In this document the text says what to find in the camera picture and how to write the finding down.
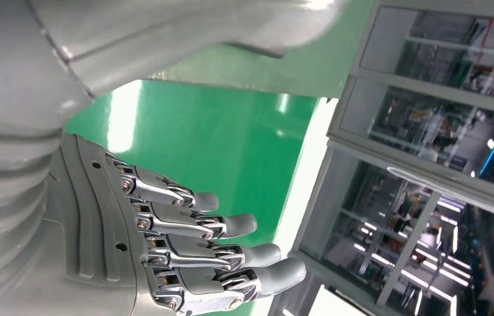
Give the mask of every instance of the robotic hand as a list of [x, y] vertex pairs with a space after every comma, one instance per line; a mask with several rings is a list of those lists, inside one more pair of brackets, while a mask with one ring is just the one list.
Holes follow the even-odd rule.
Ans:
[[198, 315], [300, 282], [213, 194], [63, 133], [95, 97], [213, 43], [317, 38], [345, 0], [0, 0], [0, 316]]

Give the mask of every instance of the glass panel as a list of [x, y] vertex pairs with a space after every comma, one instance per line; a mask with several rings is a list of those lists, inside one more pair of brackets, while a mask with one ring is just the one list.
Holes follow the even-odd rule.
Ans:
[[416, 188], [334, 153], [300, 250], [378, 296], [429, 199]]
[[387, 304], [428, 316], [456, 302], [457, 315], [494, 315], [494, 214], [442, 197], [420, 241], [430, 246], [416, 246]]
[[383, 7], [361, 67], [494, 97], [494, 18]]
[[357, 79], [340, 128], [494, 183], [494, 111]]

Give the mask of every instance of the screw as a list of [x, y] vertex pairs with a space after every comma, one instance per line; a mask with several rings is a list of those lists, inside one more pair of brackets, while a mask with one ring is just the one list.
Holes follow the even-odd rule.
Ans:
[[168, 300], [165, 304], [167, 304], [170, 309], [177, 309], [177, 300], [175, 299]]
[[239, 307], [239, 305], [241, 305], [243, 303], [243, 299], [242, 298], [236, 298], [234, 299], [228, 306], [228, 311], [232, 311], [234, 310], [235, 308]]
[[130, 189], [130, 181], [125, 179], [121, 183], [121, 187], [123, 188], [123, 191], [126, 193]]
[[140, 229], [146, 229], [147, 225], [148, 225], [148, 223], [146, 223], [145, 221], [139, 221], [138, 225], [136, 225], [136, 227], [138, 227]]

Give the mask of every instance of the metal frame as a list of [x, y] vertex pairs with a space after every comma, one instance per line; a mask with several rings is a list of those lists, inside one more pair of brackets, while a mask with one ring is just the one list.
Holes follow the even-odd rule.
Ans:
[[[399, 9], [438, 11], [446, 13], [466, 14], [472, 16], [484, 16], [494, 18], [494, 0], [377, 0], [366, 23], [359, 51], [347, 79], [342, 98], [337, 104], [336, 110], [328, 129], [328, 151], [316, 179], [311, 198], [303, 217], [302, 225], [298, 231], [293, 249], [289, 254], [292, 257], [302, 259], [309, 270], [326, 284], [337, 288], [348, 296], [364, 310], [375, 315], [400, 315], [397, 311], [384, 306], [393, 286], [398, 281], [402, 269], [406, 266], [415, 244], [421, 232], [438, 202], [441, 194], [449, 194], [494, 213], [494, 184], [479, 178], [472, 178], [467, 174], [448, 169], [443, 165], [425, 161], [398, 149], [374, 142], [368, 138], [356, 135], [347, 130], [340, 129], [341, 120], [347, 106], [353, 88], [358, 78], [379, 82], [388, 86], [395, 86], [412, 90], [414, 92], [448, 99], [457, 103], [471, 105], [482, 109], [494, 110], [494, 98], [478, 93], [458, 90], [448, 86], [440, 86], [429, 82], [423, 82], [403, 76], [388, 74], [360, 66], [365, 49], [368, 45], [371, 32], [375, 25], [381, 7], [395, 7]], [[316, 200], [320, 197], [321, 188], [326, 179], [328, 169], [333, 163], [334, 155], [346, 154], [382, 169], [387, 169], [394, 175], [427, 186], [433, 190], [424, 211], [422, 212], [413, 233], [408, 237], [400, 258], [395, 268], [390, 273], [390, 278], [384, 286], [378, 300], [369, 293], [351, 286], [349, 280], [339, 276], [334, 271], [299, 250], [301, 241], [309, 225]]]

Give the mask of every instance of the light strip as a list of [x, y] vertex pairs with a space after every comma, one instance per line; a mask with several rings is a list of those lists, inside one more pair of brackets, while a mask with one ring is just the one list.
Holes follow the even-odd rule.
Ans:
[[437, 266], [430, 263], [429, 261], [423, 261], [423, 265], [431, 270], [434, 270], [436, 271], [437, 270]]
[[458, 259], [456, 259], [456, 258], [452, 257], [451, 255], [449, 255], [449, 256], [448, 256], [448, 260], [453, 261], [453, 262], [455, 262], [455, 263], [458, 263], [459, 265], [461, 265], [462, 267], [464, 267], [464, 268], [466, 268], [466, 269], [468, 269], [468, 270], [471, 270], [471, 269], [472, 269], [470, 265], [467, 265], [467, 264], [465, 264], [465, 263], [461, 262], [460, 260], [458, 260]]
[[365, 223], [365, 226], [367, 226], [368, 228], [372, 229], [372, 230], [376, 230], [376, 226], [372, 225], [372, 224], [369, 224], [369, 223]]
[[441, 275], [445, 275], [446, 277], [452, 279], [453, 281], [456, 281], [458, 283], [460, 283], [461, 285], [463, 286], [468, 286], [470, 285], [469, 283], [467, 283], [465, 280], [462, 280], [461, 278], [458, 278], [457, 276], [453, 275], [452, 273], [448, 272], [447, 270], [445, 269], [440, 269], [440, 274]]
[[429, 290], [431, 290], [431, 292], [437, 294], [438, 296], [440, 296], [441, 298], [447, 300], [447, 301], [450, 301], [452, 300], [452, 297], [450, 297], [450, 295], [442, 292], [441, 290], [439, 290], [438, 288], [434, 287], [434, 286], [431, 286], [429, 288]]
[[407, 272], [406, 270], [402, 270], [402, 275], [404, 275], [407, 278], [409, 278], [409, 279], [417, 282], [417, 284], [419, 284], [420, 286], [423, 286], [424, 288], [428, 288], [429, 287], [429, 284], [427, 282], [421, 280], [417, 276], [412, 275], [411, 273]]
[[458, 226], [458, 222], [454, 221], [453, 219], [449, 219], [448, 217], [446, 217], [444, 215], [440, 215], [440, 219], [442, 221], [445, 221], [446, 223], [452, 224], [454, 226]]
[[439, 233], [437, 234], [437, 245], [440, 244], [440, 237], [442, 235], [442, 227], [439, 228]]
[[454, 232], [452, 235], [452, 253], [458, 251], [458, 226], [454, 227]]
[[372, 255], [370, 255], [371, 257], [373, 257], [374, 259], [377, 259], [378, 261], [384, 263], [385, 265], [389, 265], [390, 267], [394, 267], [394, 264], [392, 264], [392, 262], [384, 259], [383, 257], [377, 255], [376, 253], [373, 253]]
[[425, 247], [425, 248], [430, 248], [429, 245], [425, 244], [424, 242], [422, 242], [421, 240], [417, 240], [417, 244], [420, 244], [421, 246]]
[[287, 309], [285, 309], [285, 308], [282, 310], [282, 314], [283, 314], [284, 316], [294, 316], [294, 314], [293, 314], [292, 312], [288, 311], [288, 310], [287, 310]]
[[458, 312], [458, 297], [453, 296], [450, 300], [450, 316], [456, 316]]
[[458, 207], [455, 207], [454, 205], [448, 204], [446, 202], [438, 201], [437, 204], [440, 205], [440, 206], [444, 206], [447, 209], [451, 209], [452, 211], [457, 212], [457, 213], [460, 213], [462, 211]]
[[452, 265], [449, 265], [448, 263], [444, 262], [444, 266], [452, 271], [454, 271], [455, 273], [458, 273], [459, 275], [461, 275], [462, 277], [464, 278], [472, 278], [471, 275], [465, 273], [464, 271], [461, 271], [460, 269], [452, 266]]
[[366, 251], [366, 249], [360, 244], [353, 244], [353, 247], [356, 247], [357, 249], [359, 249], [360, 251], [363, 251], [363, 252]]
[[419, 314], [419, 307], [421, 307], [421, 300], [423, 299], [423, 291], [419, 291], [419, 296], [417, 297], [417, 305], [415, 305], [415, 316]]
[[431, 259], [432, 261], [435, 261], [435, 262], [438, 262], [438, 259], [435, 258], [434, 256], [424, 252], [423, 250], [419, 249], [419, 248], [415, 248], [415, 251], [417, 251], [418, 253], [421, 253], [422, 255], [424, 255], [425, 257]]

